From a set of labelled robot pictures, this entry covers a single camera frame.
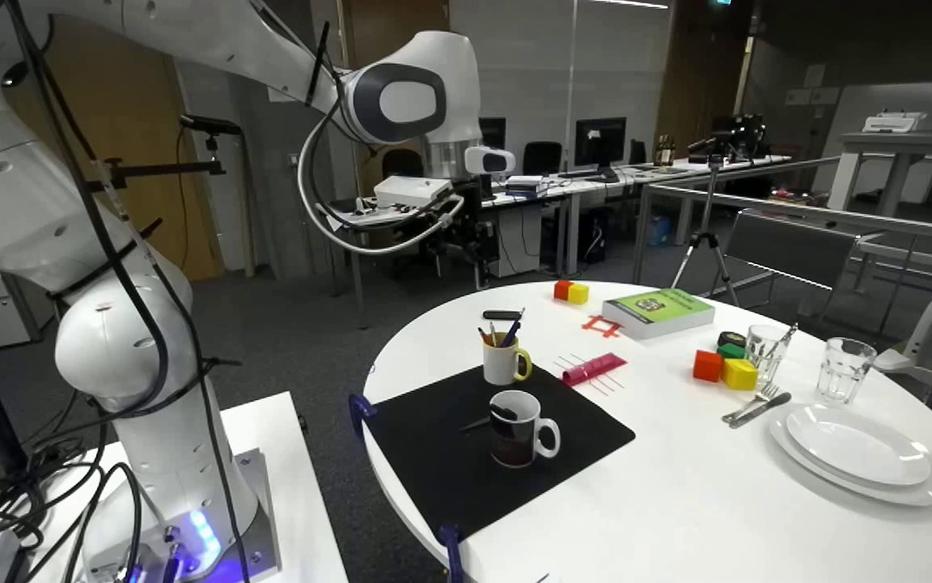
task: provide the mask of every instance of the red block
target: red block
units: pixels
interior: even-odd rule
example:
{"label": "red block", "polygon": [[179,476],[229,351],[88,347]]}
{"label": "red block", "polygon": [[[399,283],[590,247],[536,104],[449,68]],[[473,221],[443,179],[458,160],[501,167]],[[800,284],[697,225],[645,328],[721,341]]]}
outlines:
{"label": "red block", "polygon": [[721,352],[694,351],[691,378],[718,383],[725,376]]}
{"label": "red block", "polygon": [[571,284],[570,279],[557,279],[554,298],[570,301],[570,284]]}

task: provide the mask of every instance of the black placemat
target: black placemat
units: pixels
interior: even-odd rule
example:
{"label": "black placemat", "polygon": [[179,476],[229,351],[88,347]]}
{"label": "black placemat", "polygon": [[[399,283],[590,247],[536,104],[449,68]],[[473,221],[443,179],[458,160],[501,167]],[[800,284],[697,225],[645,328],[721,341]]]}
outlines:
{"label": "black placemat", "polygon": [[517,390],[531,393],[539,401],[539,414],[563,431],[560,455],[554,459],[536,458],[528,469],[501,469],[491,459],[488,425],[461,431],[488,414],[488,398],[499,393],[483,378],[483,368],[399,395],[368,414],[373,438],[432,534],[436,527],[453,527],[464,541],[473,530],[634,442],[634,431],[547,368],[532,365]]}

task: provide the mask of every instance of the yellow box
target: yellow box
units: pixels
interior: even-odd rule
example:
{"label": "yellow box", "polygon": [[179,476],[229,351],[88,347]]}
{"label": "yellow box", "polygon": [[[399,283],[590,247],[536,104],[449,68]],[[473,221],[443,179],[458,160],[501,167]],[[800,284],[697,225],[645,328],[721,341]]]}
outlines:
{"label": "yellow box", "polygon": [[725,387],[734,393],[756,390],[756,365],[751,360],[725,360]]}
{"label": "yellow box", "polygon": [[566,290],[566,301],[570,303],[584,303],[590,301],[590,284],[570,284],[570,290]]}

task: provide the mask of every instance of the stacked plates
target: stacked plates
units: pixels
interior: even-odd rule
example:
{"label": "stacked plates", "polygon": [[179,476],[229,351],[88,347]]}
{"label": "stacked plates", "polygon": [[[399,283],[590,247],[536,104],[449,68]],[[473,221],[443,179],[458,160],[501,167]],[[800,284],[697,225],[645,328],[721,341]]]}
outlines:
{"label": "stacked plates", "polygon": [[785,407],[765,425],[797,465],[856,497],[893,505],[932,505],[932,455],[843,407]]}

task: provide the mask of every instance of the floor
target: floor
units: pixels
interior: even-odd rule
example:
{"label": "floor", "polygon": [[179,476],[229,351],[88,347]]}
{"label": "floor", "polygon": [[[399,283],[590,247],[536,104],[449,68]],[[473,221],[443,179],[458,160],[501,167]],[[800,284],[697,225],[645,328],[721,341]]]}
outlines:
{"label": "floor", "polygon": [[[666,284],[680,267],[682,251],[654,251],[645,267],[645,284]],[[682,288],[708,288],[714,270],[708,253],[694,253]],[[629,242],[620,238],[606,261],[581,267],[581,279],[628,283]],[[428,309],[464,294],[473,288],[468,270],[445,270],[432,283],[432,267],[413,257],[368,259],[365,261],[365,311],[357,309],[350,290],[335,290],[330,279],[316,283],[270,283],[259,279],[216,279],[197,284],[197,324],[207,356],[236,360],[213,374],[221,404],[291,393],[322,490],[322,503],[339,541],[339,555],[351,583],[408,583],[443,581],[443,571],[419,543],[401,527],[384,505],[360,442],[345,420],[345,395],[360,393],[373,356],[382,342]],[[882,320],[893,284],[882,279],[843,279],[826,324],[814,333],[856,333],[878,347],[905,336],[932,298],[932,288],[901,288]],[[780,283],[769,298],[769,314],[789,320],[801,301],[817,301],[801,284]],[[765,311],[765,288],[745,290],[747,309]],[[59,410],[73,395],[51,368],[51,331],[41,342],[0,351],[0,393],[24,442],[48,433]],[[66,425],[88,418],[78,401]]]}

